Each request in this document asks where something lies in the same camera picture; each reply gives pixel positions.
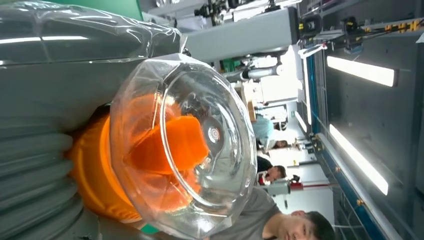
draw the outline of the orange plastic part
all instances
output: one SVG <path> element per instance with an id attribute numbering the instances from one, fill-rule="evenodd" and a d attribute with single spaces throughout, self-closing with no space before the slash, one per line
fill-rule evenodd
<path id="1" fill-rule="evenodd" d="M 143 200 L 157 211 L 174 211 L 187 206 L 191 196 L 173 176 L 162 145 L 159 127 L 160 104 L 157 95 L 134 99 L 124 119 L 137 119 L 133 124 L 132 148 L 123 160 L 140 170 L 136 182 L 143 185 Z M 181 116 L 177 105 L 166 109 L 166 132 L 171 155 L 184 180 L 199 192 L 195 165 L 209 153 L 201 125 L 195 117 Z M 103 114 L 86 129 L 74 135 L 74 144 L 67 157 L 74 162 L 71 175 L 78 183 L 84 204 L 93 212 L 125 223 L 141 219 L 122 189 L 110 160 L 110 117 Z"/>
<path id="2" fill-rule="evenodd" d="M 78 183 L 84 205 L 91 211 L 121 222 L 141 219 L 112 170 L 109 156 L 109 115 L 95 120 L 74 138 L 67 157 L 73 160 L 71 175 Z"/>
<path id="3" fill-rule="evenodd" d="M 193 116 L 180 116 L 168 121 L 166 136 L 174 163 L 181 172 L 192 170 L 208 156 L 209 149 L 203 138 L 202 127 Z M 162 145 L 159 125 L 135 142 L 126 164 L 152 173 L 173 174 Z"/>

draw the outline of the clear plastic dome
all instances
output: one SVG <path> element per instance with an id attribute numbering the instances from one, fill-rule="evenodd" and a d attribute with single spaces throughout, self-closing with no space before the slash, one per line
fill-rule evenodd
<path id="1" fill-rule="evenodd" d="M 207 64 L 182 54 L 143 61 L 110 111 L 114 172 L 140 215 L 184 239 L 229 228 L 256 173 L 249 116 Z"/>

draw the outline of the light blue shirt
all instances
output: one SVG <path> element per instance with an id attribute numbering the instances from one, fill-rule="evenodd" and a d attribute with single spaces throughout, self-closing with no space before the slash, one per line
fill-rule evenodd
<path id="1" fill-rule="evenodd" d="M 265 151 L 275 146 L 276 141 L 273 139 L 274 124 L 268 118 L 257 114 L 256 121 L 252 122 L 253 132 L 256 140 L 263 144 Z"/>

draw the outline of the gray t-shirt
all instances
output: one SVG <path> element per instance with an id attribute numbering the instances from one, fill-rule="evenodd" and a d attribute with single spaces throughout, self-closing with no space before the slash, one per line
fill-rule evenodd
<path id="1" fill-rule="evenodd" d="M 254 187 L 249 200 L 234 224 L 210 237 L 210 240 L 263 240 L 268 220 L 279 213 L 276 203 L 263 189 Z"/>

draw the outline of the plastic wrap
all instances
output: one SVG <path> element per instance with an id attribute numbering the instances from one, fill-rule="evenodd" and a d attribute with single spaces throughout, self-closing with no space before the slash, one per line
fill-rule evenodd
<path id="1" fill-rule="evenodd" d="M 180 32 L 102 10 L 45 1 L 0 4 L 0 65 L 122 62 L 179 53 Z"/>

